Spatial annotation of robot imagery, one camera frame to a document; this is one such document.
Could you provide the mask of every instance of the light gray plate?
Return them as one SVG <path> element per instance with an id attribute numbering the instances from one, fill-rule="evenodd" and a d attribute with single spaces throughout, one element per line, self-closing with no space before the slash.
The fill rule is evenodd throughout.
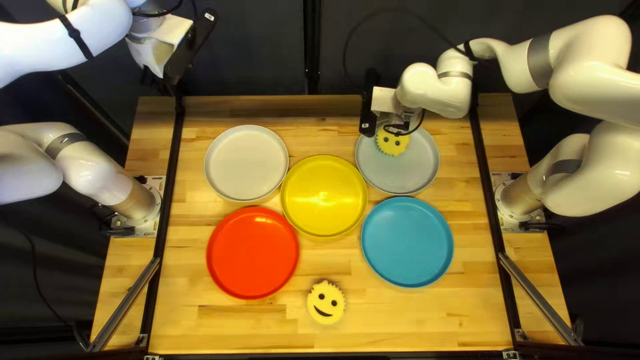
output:
<path id="1" fill-rule="evenodd" d="M 409 195 L 431 184 L 440 166 L 438 147 L 423 128 L 409 136 L 406 151 L 394 157 L 380 152 L 375 137 L 360 135 L 356 164 L 371 186 L 392 195 Z"/>

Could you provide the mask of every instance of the black backdrop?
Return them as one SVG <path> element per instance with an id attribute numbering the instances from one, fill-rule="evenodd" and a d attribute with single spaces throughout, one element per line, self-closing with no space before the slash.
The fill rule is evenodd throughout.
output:
<path id="1" fill-rule="evenodd" d="M 174 0 L 160 2 L 172 4 Z M 196 57 L 193 70 L 184 78 L 187 94 L 305 93 L 302 1 L 197 0 L 197 3 L 201 9 L 206 6 L 217 9 L 220 21 Z M 433 22 L 456 43 L 476 37 L 516 43 L 594 15 L 620 13 L 628 3 L 627 0 L 324 0 L 320 92 L 356 93 L 342 73 L 342 46 L 351 26 L 382 6 L 409 8 Z M 43 0 L 0 0 L 0 5 L 17 22 L 56 16 Z M 177 15 L 191 16 L 187 1 Z M 446 44 L 414 20 L 402 15 L 381 15 L 362 26 L 354 37 L 348 67 L 356 82 L 365 69 L 375 67 L 383 85 L 394 86 L 407 65 L 416 61 L 435 64 L 446 49 Z M 639 67 L 638 61 L 630 64 L 636 71 Z M 67 73 L 126 133 L 132 125 L 137 97 L 156 94 L 140 86 L 141 71 L 123 42 Z M 482 92 L 507 91 L 495 64 L 478 67 L 476 77 Z M 516 110 L 521 115 L 532 162 L 564 136 L 587 132 L 597 123 L 557 107 L 545 92 L 517 97 Z M 116 160 L 124 160 L 126 149 L 117 145 L 92 114 L 66 93 L 55 75 L 32 74 L 0 90 L 0 125 L 38 120 L 70 122 Z M 91 203 L 63 188 L 42 199 L 0 207 L 3 214 L 0 264 L 7 269 L 0 273 L 3 289 L 0 305 L 4 309 L 0 311 L 0 328 L 59 326 L 35 293 L 28 243 L 15 231 L 13 222 L 29 229 L 42 249 L 39 255 L 42 287 L 56 309 L 70 322 L 91 321 L 108 244 L 98 233 L 100 222 L 88 211 Z M 633 265 L 640 255 L 634 227 L 639 215 L 636 197 L 596 217 L 560 219 L 571 225 L 570 230 L 551 234 L 567 304 L 573 319 L 584 321 L 587 342 L 640 343 L 640 332 L 634 327 L 640 320 L 635 307 L 640 300 L 635 286 L 640 267 Z M 40 347 L 38 343 L 22 344 L 8 352 L 6 344 L 0 342 L 0 351 L 4 351 L 5 357 L 15 357 L 37 351 L 52 352 L 56 347 L 79 350 L 68 336 L 40 344 Z"/>

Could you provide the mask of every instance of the gray band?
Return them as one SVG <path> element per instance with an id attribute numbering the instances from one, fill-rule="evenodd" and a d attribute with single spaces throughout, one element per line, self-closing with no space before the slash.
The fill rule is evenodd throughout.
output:
<path id="1" fill-rule="evenodd" d="M 438 74 L 438 79 L 452 78 L 452 77 L 465 78 L 469 80 L 473 80 L 474 78 L 470 74 L 467 74 L 466 72 L 463 72 L 463 71 L 445 71 L 443 73 Z"/>
<path id="2" fill-rule="evenodd" d="M 55 160 L 58 157 L 58 154 L 67 146 L 73 143 L 85 141 L 88 140 L 86 139 L 86 136 L 81 133 L 67 133 L 53 139 L 53 141 L 47 145 L 47 148 L 44 149 L 44 152 L 49 155 L 50 158 Z"/>
<path id="3" fill-rule="evenodd" d="M 533 38 L 527 48 L 529 73 L 533 82 L 541 89 L 546 89 L 549 86 L 549 79 L 551 79 L 553 72 L 549 57 L 549 39 L 551 39 L 551 33 Z"/>
<path id="4" fill-rule="evenodd" d="M 582 160 L 580 159 L 564 159 L 558 160 L 551 164 L 551 167 L 547 171 L 546 179 L 556 174 L 573 174 L 580 169 Z"/>

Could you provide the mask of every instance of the white plate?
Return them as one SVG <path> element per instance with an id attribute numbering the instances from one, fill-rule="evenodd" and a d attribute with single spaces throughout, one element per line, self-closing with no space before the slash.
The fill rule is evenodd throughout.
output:
<path id="1" fill-rule="evenodd" d="M 440 166 L 438 147 L 423 128 L 409 136 L 411 142 L 406 150 L 394 157 L 380 152 L 375 137 L 360 135 L 356 164 L 371 186 L 392 195 L 409 195 L 431 184 Z"/>
<path id="2" fill-rule="evenodd" d="M 253 201 L 276 190 L 289 168 L 282 139 L 258 125 L 232 127 L 213 140 L 204 175 L 213 190 L 233 201 Z"/>

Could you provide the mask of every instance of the smiley face sponge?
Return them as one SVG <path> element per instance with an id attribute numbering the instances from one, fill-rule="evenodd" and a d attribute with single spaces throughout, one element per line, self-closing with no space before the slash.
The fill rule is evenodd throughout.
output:
<path id="1" fill-rule="evenodd" d="M 383 153 L 391 156 L 398 156 L 406 150 L 411 136 L 396 136 L 386 132 L 382 126 L 376 132 L 376 145 Z"/>
<path id="2" fill-rule="evenodd" d="M 307 295 L 307 311 L 312 319 L 330 325 L 338 322 L 344 315 L 344 294 L 327 280 L 313 285 Z"/>

